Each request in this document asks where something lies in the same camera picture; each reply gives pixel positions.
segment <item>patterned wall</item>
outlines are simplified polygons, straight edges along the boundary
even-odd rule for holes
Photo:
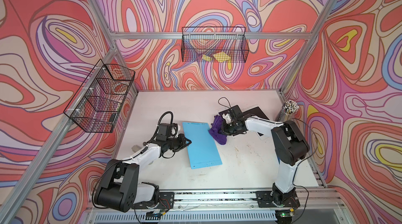
[[[129,68],[136,71],[139,90],[278,89],[304,40],[256,40],[256,52],[246,63],[183,62],[181,40],[148,40],[119,49]],[[122,45],[132,41],[121,40]]]
[[[401,13],[402,0],[339,0],[286,94],[357,223],[402,222]]]
[[[251,32],[310,31],[326,0],[98,0],[113,31],[172,32],[244,25]],[[117,41],[141,90],[278,89],[302,41],[250,40],[247,63],[183,63],[181,40]]]
[[[115,149],[130,111],[129,92],[113,133],[71,129],[18,211],[13,224],[78,223]]]
[[[86,0],[0,0],[0,203],[107,51]]]

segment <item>metal base plate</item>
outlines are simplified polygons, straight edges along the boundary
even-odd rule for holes
[[[259,199],[258,202],[258,207],[260,208],[266,208],[266,207],[278,207],[272,203],[272,197],[271,197],[271,192],[272,191],[256,191],[255,194],[257,196],[257,199]],[[294,197],[289,197],[284,202],[283,207],[291,207],[291,208],[299,208],[300,207],[300,202],[299,198],[295,192]]]
[[[159,193],[159,201],[156,205],[156,207],[148,207],[146,202],[139,202],[134,204],[135,209],[166,209],[168,207],[169,209],[173,208],[173,202],[174,202],[174,192],[160,192]]]
[[[141,223],[208,223],[213,221],[224,221],[226,223],[266,223],[276,221],[275,211],[273,210],[223,210],[223,211],[169,211],[158,218],[146,217],[146,212],[137,211],[137,217]],[[116,224],[116,223],[138,223],[133,211],[121,213],[98,212],[93,223]]]

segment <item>yellow sponge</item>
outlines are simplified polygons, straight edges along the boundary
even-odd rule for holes
[[[202,60],[205,60],[205,61],[211,61],[212,60],[212,57],[210,57],[210,56],[207,56],[207,55],[202,55]]]
[[[214,57],[215,57],[215,59],[216,59],[218,62],[224,62],[224,61],[230,60],[230,56],[228,56],[228,55],[227,55],[225,52],[223,52],[223,51],[214,54]]]

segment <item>gray vent grille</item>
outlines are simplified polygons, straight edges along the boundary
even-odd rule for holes
[[[155,222],[146,220],[145,212],[137,213],[141,222]],[[170,211],[162,216],[160,222],[186,221],[269,221],[277,220],[274,210],[243,210],[243,211]],[[134,212],[127,213],[97,213],[95,223],[123,223],[137,222]]]

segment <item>purple glove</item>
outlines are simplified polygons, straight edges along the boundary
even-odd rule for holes
[[[216,115],[212,127],[208,130],[209,134],[214,138],[214,140],[221,145],[226,144],[226,135],[218,133],[218,131],[221,129],[223,121],[224,119],[221,116]]]

